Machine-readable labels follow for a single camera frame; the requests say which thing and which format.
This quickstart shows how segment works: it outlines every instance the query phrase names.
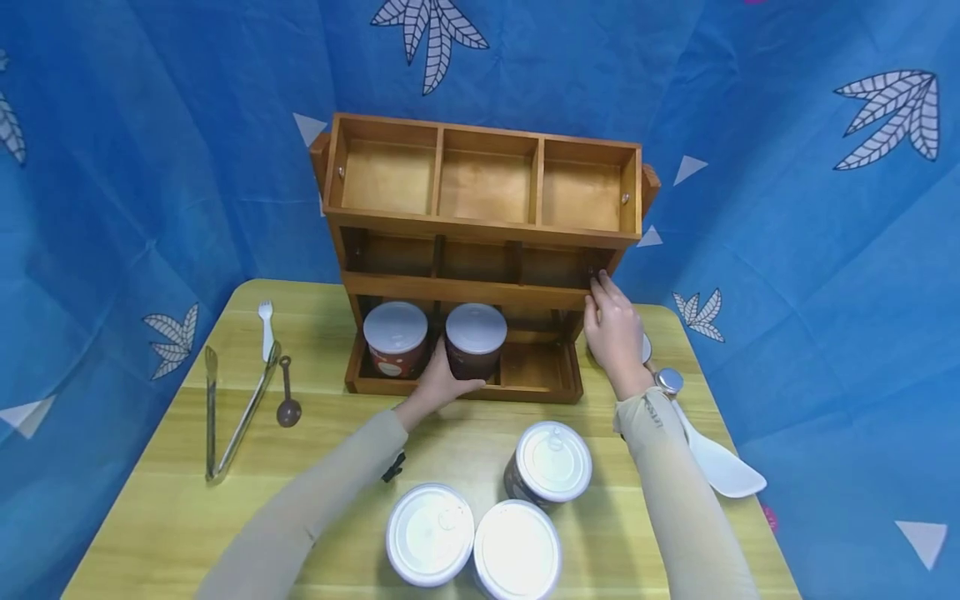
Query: wooden table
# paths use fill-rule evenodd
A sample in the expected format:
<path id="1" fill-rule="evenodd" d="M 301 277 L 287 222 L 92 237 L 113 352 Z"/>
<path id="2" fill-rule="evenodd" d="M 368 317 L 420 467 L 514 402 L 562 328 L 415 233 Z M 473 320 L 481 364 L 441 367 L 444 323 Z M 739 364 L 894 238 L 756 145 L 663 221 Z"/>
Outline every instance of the wooden table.
<path id="1" fill-rule="evenodd" d="M 204 481 L 204 361 L 196 361 L 127 485 L 67 588 L 67 598 L 185 598 L 254 511 L 396 397 L 346 393 L 344 371 L 355 332 L 341 286 L 255 280 L 240 286 L 210 334 L 220 355 L 218 448 L 226 447 L 261 362 L 257 305 L 274 302 L 274 332 L 288 353 L 294 397 L 303 406 L 291 429 L 276 424 L 279 369 L 226 480 Z M 638 307 L 654 360 L 686 380 L 681 402 L 704 434 L 731 439 L 677 317 Z M 326 532 L 307 560 L 294 598 L 480 598 L 468 571 L 449 586 L 407 587 L 384 551 L 394 503 L 417 484 L 452 486 L 479 518 L 503 499 L 503 468 L 519 435 L 545 419 L 563 421 L 587 441 L 593 480 L 552 517 L 564 545 L 558 598 L 668 598 L 666 575 L 627 448 L 613 434 L 613 396 L 604 374 L 577 346 L 585 394 L 575 405 L 459 401 L 410 437 L 403 472 L 377 482 Z M 755 498 L 722 500 L 764 598 L 800 598 Z"/>

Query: beige sleeve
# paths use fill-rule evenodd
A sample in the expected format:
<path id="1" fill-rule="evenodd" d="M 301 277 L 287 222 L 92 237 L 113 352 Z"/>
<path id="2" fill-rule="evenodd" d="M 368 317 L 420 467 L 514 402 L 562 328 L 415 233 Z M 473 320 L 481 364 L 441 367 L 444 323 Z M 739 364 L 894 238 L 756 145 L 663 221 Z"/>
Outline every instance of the beige sleeve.
<path id="1" fill-rule="evenodd" d="M 634 457 L 672 600 L 759 599 L 730 522 L 654 387 L 617 404 L 613 428 Z"/>
<path id="2" fill-rule="evenodd" d="M 200 583 L 201 599 L 286 598 L 313 544 L 407 441 L 394 411 L 374 415 L 260 508 Z"/>

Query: leaf pattern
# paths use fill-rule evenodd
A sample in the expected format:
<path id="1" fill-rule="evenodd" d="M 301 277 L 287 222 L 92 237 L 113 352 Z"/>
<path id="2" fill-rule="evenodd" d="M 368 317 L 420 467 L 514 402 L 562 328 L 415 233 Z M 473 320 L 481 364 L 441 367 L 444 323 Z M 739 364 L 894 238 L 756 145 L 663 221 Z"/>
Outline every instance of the leaf pattern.
<path id="1" fill-rule="evenodd" d="M 377 27 L 403 26 L 407 64 L 413 62 L 423 34 L 429 30 L 426 67 L 423 71 L 424 96 L 437 89 L 444 80 L 450 66 L 454 40 L 467 48 L 490 48 L 480 31 L 453 4 L 453 0 L 386 0 L 370 23 Z"/>
<path id="2" fill-rule="evenodd" d="M 833 90 L 841 96 L 867 100 L 844 135 L 893 114 L 865 142 L 841 160 L 837 171 L 858 169 L 890 154 L 907 133 L 913 147 L 927 160 L 936 160 L 940 147 L 940 109 L 937 76 L 929 71 L 880 73 Z"/>
<path id="3" fill-rule="evenodd" d="M 696 321 L 700 323 L 709 323 L 716 319 L 716 316 L 720 314 L 720 306 L 723 303 L 723 299 L 720 296 L 720 288 L 713 290 L 713 294 L 710 295 L 707 303 L 704 304 L 704 307 L 700 309 L 700 312 L 697 313 Z"/>
<path id="4" fill-rule="evenodd" d="M 403 22 L 404 11 L 403 0 L 387 0 L 373 16 L 370 24 L 380 27 L 399 25 Z"/>
<path id="5" fill-rule="evenodd" d="M 433 0 L 408 0 L 403 14 L 403 45 L 407 51 L 407 64 L 414 60 L 414 54 L 423 38 L 427 19 L 430 18 L 430 4 Z"/>
<path id="6" fill-rule="evenodd" d="M 440 10 L 441 24 L 457 40 L 457 43 L 479 50 L 490 48 L 490 44 L 480 35 L 477 28 L 473 27 L 473 24 L 460 12 L 460 9 L 453 6 L 450 0 L 434 0 L 434 2 Z"/>
<path id="7" fill-rule="evenodd" d="M 697 311 L 697 304 L 700 301 L 699 293 L 691 296 L 690 300 L 684 300 L 683 296 L 674 292 L 673 301 L 677 303 L 677 310 L 687 327 L 721 344 L 725 342 L 720 330 L 713 324 L 713 320 L 720 314 L 720 307 L 723 305 L 720 288 L 713 290 L 713 294 L 710 295 L 699 312 Z"/>
<path id="8" fill-rule="evenodd" d="M 686 300 L 684 300 L 684 297 L 683 297 L 683 296 L 681 296 L 680 294 L 674 292 L 674 293 L 673 293 L 673 301 L 677 303 L 677 311 L 678 311 L 678 312 L 681 314 L 681 316 L 682 316 L 682 315 L 684 314 L 684 308 L 686 307 Z"/>
<path id="9" fill-rule="evenodd" d="M 430 17 L 430 40 L 427 42 L 426 70 L 423 73 L 424 96 L 440 85 L 450 66 L 450 33 L 441 26 L 440 21 L 435 13 Z"/>
<path id="10" fill-rule="evenodd" d="M 173 317 L 159 313 L 147 315 L 143 318 L 144 323 L 173 342 L 173 344 L 150 343 L 151 348 L 163 359 L 160 366 L 156 368 L 152 379 L 159 379 L 163 375 L 174 371 L 190 355 L 193 350 L 193 338 L 197 332 L 199 312 L 200 304 L 196 303 L 186 311 L 183 323 L 179 323 Z"/>
<path id="11" fill-rule="evenodd" d="M 7 52 L 0 50 L 0 72 L 7 70 L 7 64 L 10 59 L 7 58 Z M 0 141 L 3 141 L 7 151 L 16 158 L 16 161 L 23 166 L 27 161 L 27 142 L 23 138 L 23 131 L 20 129 L 20 122 L 16 120 L 10 103 L 0 92 Z"/>
<path id="12" fill-rule="evenodd" d="M 890 151 L 897 147 L 903 137 L 906 135 L 909 122 L 907 118 L 910 111 L 917 105 L 917 97 L 914 96 L 909 103 L 897 111 L 886 124 L 878 129 L 876 133 L 870 136 L 867 141 L 851 152 L 846 158 L 833 167 L 837 171 L 848 171 L 850 169 L 859 169 L 872 162 L 877 162 L 884 156 L 890 154 Z"/>
<path id="13" fill-rule="evenodd" d="M 910 112 L 910 142 L 927 160 L 936 160 L 940 152 L 940 109 L 937 80 L 930 80 L 920 109 Z"/>
<path id="14" fill-rule="evenodd" d="M 697 320 L 697 306 L 700 304 L 700 294 L 694 294 L 684 305 L 684 321 L 693 323 Z"/>
<path id="15" fill-rule="evenodd" d="M 870 100 L 885 87 L 895 84 L 904 77 L 910 77 L 918 73 L 923 73 L 923 71 L 890 71 L 889 73 L 880 73 L 879 75 L 867 77 L 858 82 L 838 87 L 833 91 L 848 98 L 864 98 Z"/>
<path id="16" fill-rule="evenodd" d="M 720 330 L 717 329 L 713 323 L 694 323 L 690 324 L 689 327 L 696 331 L 697 333 L 703 333 L 711 340 L 716 340 L 723 344 L 726 340 L 723 339 L 723 336 L 720 335 Z"/>
<path id="17" fill-rule="evenodd" d="M 911 75 L 897 80 L 895 84 L 889 87 L 881 89 L 880 92 L 856 114 L 844 135 L 850 135 L 853 132 L 859 131 L 875 120 L 881 119 L 891 112 L 900 110 L 903 108 L 903 105 L 916 96 L 916 87 L 918 85 L 926 85 L 931 77 L 930 75 Z"/>

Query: wooden spice rack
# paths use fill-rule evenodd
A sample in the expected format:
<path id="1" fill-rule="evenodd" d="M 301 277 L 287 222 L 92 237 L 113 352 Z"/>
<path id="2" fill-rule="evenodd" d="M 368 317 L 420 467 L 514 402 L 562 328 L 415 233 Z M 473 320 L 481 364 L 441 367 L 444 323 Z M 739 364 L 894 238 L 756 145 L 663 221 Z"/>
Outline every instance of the wooden spice rack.
<path id="1" fill-rule="evenodd" d="M 468 397 L 580 398 L 589 278 L 640 239 L 660 189 L 637 144 L 337 114 L 310 154 L 357 323 L 351 392 L 416 387 L 377 372 L 362 333 L 379 303 L 407 300 L 431 343 L 459 303 L 506 317 L 499 369 Z"/>

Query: blue cloth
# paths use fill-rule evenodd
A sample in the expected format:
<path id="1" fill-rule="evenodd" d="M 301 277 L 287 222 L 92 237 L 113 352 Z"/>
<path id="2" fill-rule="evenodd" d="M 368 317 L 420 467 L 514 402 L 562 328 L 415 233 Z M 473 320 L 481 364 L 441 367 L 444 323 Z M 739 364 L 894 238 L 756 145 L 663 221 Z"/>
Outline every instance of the blue cloth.
<path id="1" fill-rule="evenodd" d="M 686 323 L 804 597 L 960 588 L 896 524 L 960 517 L 960 6 L 2 15 L 0 597 L 59 595 L 236 285 L 337 280 L 293 116 L 334 110 L 642 142 L 662 243 L 617 280 Z"/>

